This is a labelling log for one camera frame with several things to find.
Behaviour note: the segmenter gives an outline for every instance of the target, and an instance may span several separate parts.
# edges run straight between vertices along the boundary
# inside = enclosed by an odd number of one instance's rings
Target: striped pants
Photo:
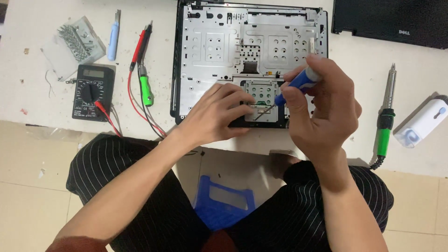
[[[155,147],[156,143],[98,135],[70,165],[67,189],[86,204],[102,187]],[[365,167],[350,172],[384,231],[392,193]],[[287,185],[249,216],[225,229],[239,251],[331,251],[325,232],[322,192],[316,171],[301,161],[284,174]],[[112,242],[121,251],[200,251],[211,232],[194,212],[170,170],[134,220]]]

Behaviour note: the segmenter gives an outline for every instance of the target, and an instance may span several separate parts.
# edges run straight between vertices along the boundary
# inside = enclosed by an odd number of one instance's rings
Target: blue screwdriver
[[[316,83],[322,80],[322,77],[314,72],[309,66],[305,68],[298,76],[294,78],[293,81],[288,85],[289,87],[296,87],[305,93],[308,89],[314,87]],[[276,96],[274,104],[267,108],[262,114],[260,114],[254,121],[258,120],[262,115],[266,114],[275,106],[284,106],[286,100],[283,95],[280,94]]]

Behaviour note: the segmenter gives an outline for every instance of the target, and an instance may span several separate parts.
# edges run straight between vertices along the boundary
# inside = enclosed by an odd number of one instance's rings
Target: person's left hand
[[[253,113],[249,106],[239,105],[240,101],[254,103],[255,99],[237,85],[216,83],[191,109],[178,130],[194,148],[243,135],[249,128],[228,126],[238,117]]]

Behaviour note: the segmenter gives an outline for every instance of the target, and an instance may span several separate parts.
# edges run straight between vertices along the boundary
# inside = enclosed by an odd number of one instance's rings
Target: white table
[[[270,0],[234,0],[234,2],[273,4]],[[276,4],[323,7],[332,16],[333,0],[279,0]],[[117,9],[122,10],[121,31],[116,61],[106,57],[100,64],[116,66],[113,104],[118,112],[123,134],[142,139],[156,139],[148,124],[132,109],[126,91],[129,63],[142,28],[154,20],[154,31],[146,55],[150,84],[157,102],[151,107],[154,119],[165,129],[175,127],[169,115],[172,59],[176,23],[174,0],[10,0],[4,34],[0,41],[0,119],[84,132],[110,131],[107,123],[71,118],[74,85],[48,79],[55,95],[48,98],[45,81],[47,67],[40,48],[55,29],[68,18],[87,16],[105,45],[109,42],[111,24]],[[350,76],[356,85],[356,98],[363,107],[359,129],[344,148],[354,163],[369,163],[374,154],[376,120],[388,71],[396,63],[398,76],[394,109],[398,126],[428,96],[437,91],[448,94],[448,52],[414,45],[352,37],[344,32],[330,34],[329,56]],[[133,91],[138,94],[136,73]],[[448,120],[444,121],[415,149],[402,147],[394,138],[382,169],[448,176]],[[248,135],[205,147],[268,154],[271,149],[299,152],[287,130],[253,129]]]

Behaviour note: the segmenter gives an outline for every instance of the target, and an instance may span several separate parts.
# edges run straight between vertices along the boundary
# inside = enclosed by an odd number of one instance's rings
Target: hand
[[[314,96],[313,117],[310,118],[308,103],[300,90],[287,85],[281,89],[291,115],[291,138],[317,168],[345,160],[342,144],[358,128],[362,109],[354,98],[353,81],[334,61],[313,54],[306,62],[323,77],[307,92]],[[285,81],[292,81],[306,67],[300,66],[285,74]]]
[[[193,148],[243,135],[249,128],[228,127],[238,117],[253,113],[253,109],[240,105],[240,101],[254,103],[255,99],[237,85],[216,83],[204,93],[178,129]]]

